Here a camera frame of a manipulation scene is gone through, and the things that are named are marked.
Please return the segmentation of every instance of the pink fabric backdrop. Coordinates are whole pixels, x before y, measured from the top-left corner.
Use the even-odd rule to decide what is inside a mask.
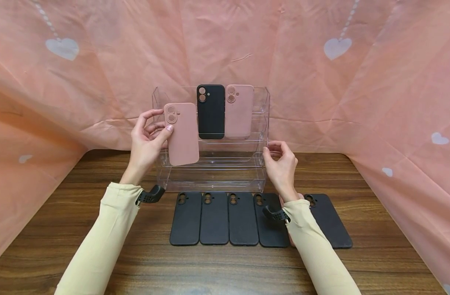
[[[155,86],[200,83],[268,86],[271,138],[348,155],[450,294],[450,0],[0,0],[0,255]]]

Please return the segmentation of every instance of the phone case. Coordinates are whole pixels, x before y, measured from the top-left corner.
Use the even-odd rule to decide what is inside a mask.
[[[312,215],[332,247],[351,248],[353,241],[330,198],[323,193],[311,193],[304,195],[304,199],[311,202]]]
[[[197,87],[197,117],[200,138],[223,139],[225,135],[225,88],[222,85],[201,84]]]
[[[229,193],[228,221],[232,245],[257,245],[259,236],[252,193]]]
[[[182,192],[177,195],[169,243],[174,246],[196,245],[200,232],[202,193]]]
[[[248,138],[252,130],[254,87],[229,85],[225,91],[225,137]]]
[[[167,124],[174,126],[167,140],[169,162],[173,166],[193,164],[198,161],[198,131],[196,107],[191,102],[168,103],[164,107]]]
[[[202,196],[200,242],[204,245],[228,243],[228,205],[225,192],[209,192]]]
[[[279,196],[275,193],[257,193],[254,195],[257,231],[259,243],[263,247],[286,248],[289,246],[289,235],[284,221],[269,220],[263,214],[266,205],[278,211],[281,208]]]

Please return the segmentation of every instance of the wood grain surface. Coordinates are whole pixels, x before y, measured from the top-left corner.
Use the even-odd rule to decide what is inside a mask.
[[[0,258],[0,294],[53,294],[128,152],[87,153]],[[353,239],[337,250],[362,294],[445,294],[346,156],[297,154],[300,193],[326,193]],[[155,183],[151,171],[142,186]],[[266,192],[274,192],[268,181]],[[143,205],[106,294],[316,294],[295,248],[169,245],[176,193]]]

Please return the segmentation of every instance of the heart pendant pattern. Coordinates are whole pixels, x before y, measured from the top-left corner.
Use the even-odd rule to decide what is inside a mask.
[[[350,16],[346,20],[346,24],[344,25],[344,28],[342,32],[340,33],[340,38],[332,38],[325,42],[323,46],[323,52],[330,60],[334,60],[338,58],[339,56],[342,56],[345,52],[348,51],[348,49],[351,47],[351,44],[353,43],[350,38],[343,38],[343,36],[346,34],[346,31],[348,30],[348,26],[350,25],[350,21],[353,19],[353,15],[356,13],[356,8],[358,8],[359,0],[355,0],[355,3],[353,4],[353,8],[350,11]]]
[[[75,60],[76,56],[79,53],[78,43],[70,38],[61,39],[58,32],[54,28],[53,23],[50,21],[47,13],[45,12],[45,10],[43,10],[38,0],[32,0],[32,2],[55,37],[54,39],[48,39],[45,41],[47,49],[64,59],[70,61]]]

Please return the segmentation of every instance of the finger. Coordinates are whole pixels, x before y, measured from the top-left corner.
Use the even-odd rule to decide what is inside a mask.
[[[263,158],[264,158],[264,163],[266,166],[269,166],[274,162],[274,160],[272,159],[272,156],[271,156],[271,152],[269,151],[269,149],[267,147],[263,148]]]
[[[158,146],[163,146],[163,143],[173,134],[173,125],[168,125],[166,128],[161,130],[161,132],[153,140]]]
[[[282,152],[281,147],[278,145],[270,145],[268,146],[268,149],[272,152]]]
[[[153,118],[154,116],[161,115],[163,112],[164,112],[164,110],[162,110],[162,109],[150,109],[149,111],[141,113],[138,116],[138,120],[135,124],[135,127],[132,130],[132,133],[137,133],[137,134],[142,133],[143,129],[145,128],[146,121],[149,118]]]
[[[283,156],[283,153],[271,151],[271,156],[273,158],[281,158]]]
[[[148,134],[153,133],[154,131],[156,131],[159,128],[164,128],[166,127],[166,122],[161,121],[161,122],[153,122],[151,124],[149,124],[147,127],[145,127],[145,131]]]
[[[289,148],[289,146],[287,145],[287,143],[285,141],[271,141],[269,142],[268,146],[273,147],[273,149],[277,150],[278,148],[280,148],[280,150],[282,151],[283,154],[291,152],[292,150]]]
[[[156,137],[158,137],[158,135],[161,133],[163,129],[157,129],[156,131],[154,131],[153,134],[150,134],[150,140],[155,139]]]

